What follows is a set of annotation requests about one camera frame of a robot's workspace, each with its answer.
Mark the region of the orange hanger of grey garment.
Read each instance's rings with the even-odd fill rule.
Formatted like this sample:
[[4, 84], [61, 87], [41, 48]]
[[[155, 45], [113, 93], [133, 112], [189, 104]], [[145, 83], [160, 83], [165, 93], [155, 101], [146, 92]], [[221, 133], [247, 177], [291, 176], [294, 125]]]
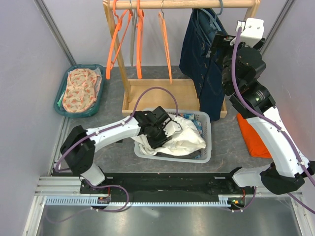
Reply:
[[144, 11], [140, 8], [140, 0], [137, 0], [137, 41], [136, 41], [136, 72], [137, 78], [142, 79], [141, 60], [142, 60], [142, 42], [143, 42], [143, 24]]

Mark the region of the orange hanger of white garment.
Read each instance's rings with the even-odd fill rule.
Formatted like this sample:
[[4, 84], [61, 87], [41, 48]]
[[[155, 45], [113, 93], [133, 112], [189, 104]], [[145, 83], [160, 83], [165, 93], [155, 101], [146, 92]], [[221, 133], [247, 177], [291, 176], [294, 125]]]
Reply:
[[169, 73], [169, 80], [170, 80], [170, 83], [172, 84], [171, 58], [170, 58], [167, 26], [166, 26], [164, 11], [163, 11], [163, 5], [164, 5], [164, 1], [161, 2], [161, 10], [158, 13], [158, 19], [159, 19], [161, 35], [162, 35], [162, 39], [164, 43], [164, 50], [165, 50], [165, 57], [166, 57], [167, 68], [168, 68], [168, 73]]

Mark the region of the white garment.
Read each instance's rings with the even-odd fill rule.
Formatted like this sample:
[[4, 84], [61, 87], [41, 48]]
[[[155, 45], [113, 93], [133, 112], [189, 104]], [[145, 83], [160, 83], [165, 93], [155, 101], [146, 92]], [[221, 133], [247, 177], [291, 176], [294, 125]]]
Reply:
[[167, 141], [162, 147], [152, 148], [146, 135], [132, 137], [139, 143], [140, 150], [143, 154], [153, 156], [158, 152], [173, 156], [184, 156], [194, 151], [206, 148], [206, 142], [200, 136], [199, 131], [193, 122], [181, 116], [169, 115], [173, 121], [181, 126], [181, 131], [171, 132], [171, 140]]

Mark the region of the wooden clothes rack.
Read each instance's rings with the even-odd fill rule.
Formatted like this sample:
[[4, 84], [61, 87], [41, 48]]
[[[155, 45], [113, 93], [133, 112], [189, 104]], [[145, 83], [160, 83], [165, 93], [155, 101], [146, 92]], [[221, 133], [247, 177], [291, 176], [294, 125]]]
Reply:
[[[161, 8], [162, 0], [141, 0], [140, 8], [143, 9], [158, 9]], [[260, 5], [258, 0], [224, 0], [224, 8], [246, 8], [245, 19], [255, 16]], [[133, 10], [137, 9], [136, 0], [105, 0], [103, 7], [110, 29], [112, 42], [109, 50], [109, 56], [106, 66], [106, 78], [110, 78], [110, 72], [114, 64], [118, 64], [123, 86], [125, 89], [122, 114], [128, 116], [134, 108], [144, 109], [161, 105], [163, 108], [175, 109], [179, 108], [188, 111], [199, 110], [199, 99], [197, 97], [195, 87], [192, 80], [175, 79], [172, 84], [167, 79], [128, 79], [124, 64], [123, 55], [121, 52], [122, 39], [118, 37], [118, 31], [123, 24], [124, 15], [131, 20]], [[220, 2], [218, 0], [164, 0], [163, 9], [188, 9], [188, 8], [218, 8]], [[117, 9], [122, 9], [123, 13], [119, 16], [116, 13]], [[162, 95], [161, 92], [154, 90], [149, 93], [152, 98], [151, 102], [140, 101], [140, 95], [150, 87], [161, 87], [169, 90], [176, 98], [172, 102], [169, 98]]]

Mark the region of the pink floral cloth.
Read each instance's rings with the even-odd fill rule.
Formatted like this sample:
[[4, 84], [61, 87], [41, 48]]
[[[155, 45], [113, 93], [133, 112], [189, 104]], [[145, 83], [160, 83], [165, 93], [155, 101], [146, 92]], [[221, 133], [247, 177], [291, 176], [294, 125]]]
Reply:
[[68, 72], [63, 108], [68, 113], [83, 113], [95, 105], [102, 82], [100, 68], [76, 68]]

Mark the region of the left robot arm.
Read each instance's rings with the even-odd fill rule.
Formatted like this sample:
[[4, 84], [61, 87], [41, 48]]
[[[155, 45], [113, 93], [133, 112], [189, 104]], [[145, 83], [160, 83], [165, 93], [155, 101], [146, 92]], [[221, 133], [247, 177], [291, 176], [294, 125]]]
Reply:
[[152, 148], [159, 148], [171, 139], [166, 127], [173, 120], [161, 107], [153, 111], [135, 111], [115, 123], [97, 128], [74, 127], [61, 147], [62, 158], [75, 176], [82, 176], [91, 183], [96, 193], [108, 188], [105, 174], [94, 163], [94, 155], [100, 149], [117, 141], [145, 135]]

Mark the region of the blue-grey hanger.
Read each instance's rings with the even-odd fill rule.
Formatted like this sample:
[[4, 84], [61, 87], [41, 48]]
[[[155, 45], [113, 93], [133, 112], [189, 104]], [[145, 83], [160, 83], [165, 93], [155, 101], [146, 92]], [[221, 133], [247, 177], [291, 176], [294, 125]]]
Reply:
[[213, 39], [217, 31], [226, 33], [224, 26], [219, 20], [219, 16], [223, 12], [223, 1], [220, 2], [220, 12], [215, 13], [211, 8], [200, 8], [197, 10], [197, 22], [201, 27], [201, 31], [207, 39]]

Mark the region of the blue floral garment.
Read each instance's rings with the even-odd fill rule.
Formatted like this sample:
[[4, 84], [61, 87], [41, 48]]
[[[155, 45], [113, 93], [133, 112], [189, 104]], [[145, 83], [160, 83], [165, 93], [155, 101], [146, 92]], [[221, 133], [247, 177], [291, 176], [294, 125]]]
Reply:
[[197, 149], [202, 149], [202, 151], [206, 149], [202, 124], [196, 119], [196, 114], [181, 113], [176, 117], [176, 121], [183, 130], [175, 138], [175, 150], [185, 149], [192, 152]]

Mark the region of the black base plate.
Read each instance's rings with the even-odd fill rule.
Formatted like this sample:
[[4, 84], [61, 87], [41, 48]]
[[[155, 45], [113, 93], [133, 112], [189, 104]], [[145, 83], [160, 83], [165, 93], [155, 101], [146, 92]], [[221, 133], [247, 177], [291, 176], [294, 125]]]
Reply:
[[109, 194], [125, 201], [214, 201], [219, 195], [250, 195], [253, 187], [239, 187], [230, 173], [110, 173], [100, 188], [82, 181], [81, 194]]

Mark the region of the orange folded cloth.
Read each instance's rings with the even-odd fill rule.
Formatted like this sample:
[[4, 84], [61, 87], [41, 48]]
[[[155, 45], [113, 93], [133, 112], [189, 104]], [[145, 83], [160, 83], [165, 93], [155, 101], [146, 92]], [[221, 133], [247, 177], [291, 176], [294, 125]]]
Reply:
[[241, 114], [237, 115], [237, 120], [250, 156], [271, 159], [271, 154], [254, 128]]

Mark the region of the dark grey dotted garment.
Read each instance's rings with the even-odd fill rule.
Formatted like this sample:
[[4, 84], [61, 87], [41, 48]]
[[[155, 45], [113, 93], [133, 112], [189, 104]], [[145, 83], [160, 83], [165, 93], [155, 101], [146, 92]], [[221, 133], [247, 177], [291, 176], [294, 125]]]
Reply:
[[155, 156], [166, 157], [166, 158], [176, 158], [176, 159], [198, 159], [201, 155], [202, 149], [197, 149], [192, 152], [188, 152], [185, 149], [162, 152], [160, 150], [156, 151]]

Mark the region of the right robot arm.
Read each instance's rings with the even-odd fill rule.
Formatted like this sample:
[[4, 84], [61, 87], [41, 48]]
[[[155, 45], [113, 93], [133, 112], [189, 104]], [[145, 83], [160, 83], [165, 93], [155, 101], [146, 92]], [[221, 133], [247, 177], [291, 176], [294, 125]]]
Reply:
[[298, 190], [305, 178], [315, 173], [314, 161], [308, 160], [298, 149], [285, 128], [276, 103], [269, 90], [258, 82], [266, 69], [259, 49], [264, 39], [253, 47], [240, 37], [215, 32], [210, 53], [222, 65], [222, 88], [233, 107], [258, 133], [271, 154], [273, 162], [258, 168], [236, 168], [225, 181], [230, 193], [243, 187], [265, 187], [281, 195]]

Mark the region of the teal plastic bin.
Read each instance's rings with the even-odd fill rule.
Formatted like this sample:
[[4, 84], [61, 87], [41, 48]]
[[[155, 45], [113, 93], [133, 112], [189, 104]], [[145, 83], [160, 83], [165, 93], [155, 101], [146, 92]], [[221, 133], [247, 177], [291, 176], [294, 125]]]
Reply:
[[64, 117], [86, 118], [95, 115], [100, 107], [105, 68], [99, 64], [77, 64], [63, 75], [54, 109]]

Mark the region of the white plastic basket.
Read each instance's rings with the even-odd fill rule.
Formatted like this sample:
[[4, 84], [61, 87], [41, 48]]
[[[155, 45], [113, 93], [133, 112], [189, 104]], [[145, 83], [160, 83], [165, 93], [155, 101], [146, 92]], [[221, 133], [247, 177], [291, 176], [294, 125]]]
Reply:
[[[176, 115], [176, 110], [175, 109], [165, 109], [165, 111], [170, 115], [173, 114]], [[154, 160], [165, 160], [165, 161], [173, 161], [173, 162], [186, 162], [186, 163], [206, 163], [210, 160], [211, 158], [211, 150], [212, 150], [212, 139], [211, 139], [211, 123], [210, 123], [210, 118], [205, 112], [200, 112], [200, 111], [188, 111], [188, 110], [179, 110], [179, 114], [196, 114], [196, 119], [199, 120], [202, 124], [203, 128], [203, 138], [206, 141], [207, 147], [205, 150], [201, 152], [200, 158], [199, 159], [176, 159], [176, 158], [166, 158], [166, 157], [158, 157], [158, 156], [149, 156], [145, 155], [141, 152], [139, 143], [134, 142], [135, 147], [134, 147], [134, 152], [135, 155], [141, 158], [147, 158], [147, 159], [154, 159]]]

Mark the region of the blue denim jeans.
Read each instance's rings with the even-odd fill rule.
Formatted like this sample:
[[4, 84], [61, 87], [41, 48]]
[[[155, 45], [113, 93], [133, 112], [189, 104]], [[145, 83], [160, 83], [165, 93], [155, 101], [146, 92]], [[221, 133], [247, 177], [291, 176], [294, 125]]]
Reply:
[[182, 44], [179, 68], [191, 78], [199, 99], [199, 110], [209, 115], [211, 121], [221, 116], [225, 94], [221, 86], [222, 66], [206, 62], [211, 39], [207, 39], [197, 22], [197, 8], [192, 10]]

